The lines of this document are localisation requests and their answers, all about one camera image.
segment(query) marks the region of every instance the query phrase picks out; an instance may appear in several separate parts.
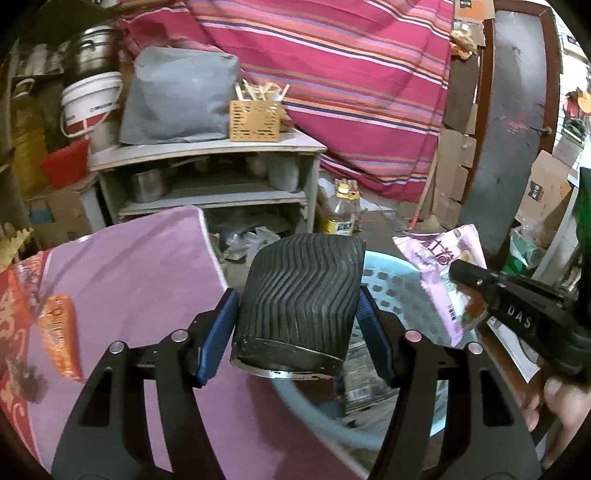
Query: plastic bottle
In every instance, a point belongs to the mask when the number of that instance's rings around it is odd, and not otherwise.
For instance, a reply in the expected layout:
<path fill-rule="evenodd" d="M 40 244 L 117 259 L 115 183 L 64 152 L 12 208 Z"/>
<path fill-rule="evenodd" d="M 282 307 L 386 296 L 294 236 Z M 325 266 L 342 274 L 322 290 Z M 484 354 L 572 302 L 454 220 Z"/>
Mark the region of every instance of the plastic bottle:
<path fill-rule="evenodd" d="M 18 82 L 11 101 L 11 134 L 14 147 L 14 173 L 21 194 L 31 198 L 49 185 L 40 167 L 47 156 L 43 114 L 30 95 L 34 80 Z"/>
<path fill-rule="evenodd" d="M 327 201 L 322 231 L 331 235 L 353 235 L 355 205 L 349 199 L 349 184 L 339 181 L 335 194 Z"/>
<path fill-rule="evenodd" d="M 359 219 L 361 218 L 361 194 L 357 188 L 357 180 L 349 180 L 349 185 L 349 200 L 351 200 L 351 203 L 353 203 L 353 214 L 355 215 L 353 232 L 358 232 Z"/>

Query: pink cloth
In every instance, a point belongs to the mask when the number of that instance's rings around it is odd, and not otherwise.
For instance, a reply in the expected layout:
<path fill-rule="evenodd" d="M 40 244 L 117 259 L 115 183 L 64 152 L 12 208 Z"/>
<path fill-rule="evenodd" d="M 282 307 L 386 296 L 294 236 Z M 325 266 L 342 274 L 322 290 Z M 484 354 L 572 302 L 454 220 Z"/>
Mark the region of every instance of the pink cloth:
<path fill-rule="evenodd" d="M 187 327 L 196 313 L 214 308 L 225 288 L 205 235 L 203 212 L 182 207 L 57 247 L 48 261 L 41 299 L 56 293 L 72 297 L 87 377 L 111 342 L 124 340 L 131 347 L 158 342 Z M 229 351 L 217 376 L 195 391 L 227 479 L 356 478 L 289 412 L 270 380 L 234 368 L 228 356 Z M 55 370 L 36 326 L 28 361 L 48 381 L 47 396 L 29 408 L 40 462 L 49 470 L 83 386 Z M 146 406 L 154 460 L 169 469 L 153 382 L 146 384 Z"/>
<path fill-rule="evenodd" d="M 149 45 L 219 49 L 324 143 L 323 166 L 387 198 L 419 199 L 447 97 L 452 0 L 184 0 L 119 21 Z"/>

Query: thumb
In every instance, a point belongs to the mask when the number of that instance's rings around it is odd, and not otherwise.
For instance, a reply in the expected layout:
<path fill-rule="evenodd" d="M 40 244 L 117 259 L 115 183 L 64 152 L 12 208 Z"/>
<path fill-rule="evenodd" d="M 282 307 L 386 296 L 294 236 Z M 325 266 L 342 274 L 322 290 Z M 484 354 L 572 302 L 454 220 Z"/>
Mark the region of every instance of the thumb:
<path fill-rule="evenodd" d="M 591 409 L 591 395 L 578 385 L 566 383 L 558 377 L 551 377 L 544 386 L 544 399 L 548 409 L 562 424 L 554 443 L 546 447 L 542 465 L 548 468 L 566 450 L 579 431 L 579 427 Z"/>
<path fill-rule="evenodd" d="M 591 408 L 591 394 L 588 389 L 565 382 L 559 377 L 548 379 L 544 385 L 544 399 L 564 427 L 578 429 Z"/>

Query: pink striped fabric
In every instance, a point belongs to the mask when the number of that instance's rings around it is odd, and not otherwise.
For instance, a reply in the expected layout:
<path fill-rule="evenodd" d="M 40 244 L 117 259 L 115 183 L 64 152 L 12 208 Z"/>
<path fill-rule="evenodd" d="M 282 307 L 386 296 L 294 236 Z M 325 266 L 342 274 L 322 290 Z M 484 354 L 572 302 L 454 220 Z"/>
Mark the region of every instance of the pink striped fabric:
<path fill-rule="evenodd" d="M 452 0 L 185 0 L 120 20 L 148 45 L 240 59 L 329 148 L 323 167 L 383 197 L 416 201 L 437 148 L 449 76 Z"/>

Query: wooden door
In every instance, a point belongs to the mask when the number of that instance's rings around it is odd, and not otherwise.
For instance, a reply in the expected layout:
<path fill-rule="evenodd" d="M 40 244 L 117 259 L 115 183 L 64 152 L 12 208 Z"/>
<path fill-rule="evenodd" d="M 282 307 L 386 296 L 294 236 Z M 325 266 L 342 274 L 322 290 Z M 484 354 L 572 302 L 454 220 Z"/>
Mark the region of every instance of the wooden door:
<path fill-rule="evenodd" d="M 560 96 L 560 46 L 549 7 L 495 2 L 485 28 L 479 85 L 476 162 L 460 223 L 474 223 L 486 256 L 495 258 L 521 202 L 531 165 L 552 152 Z"/>

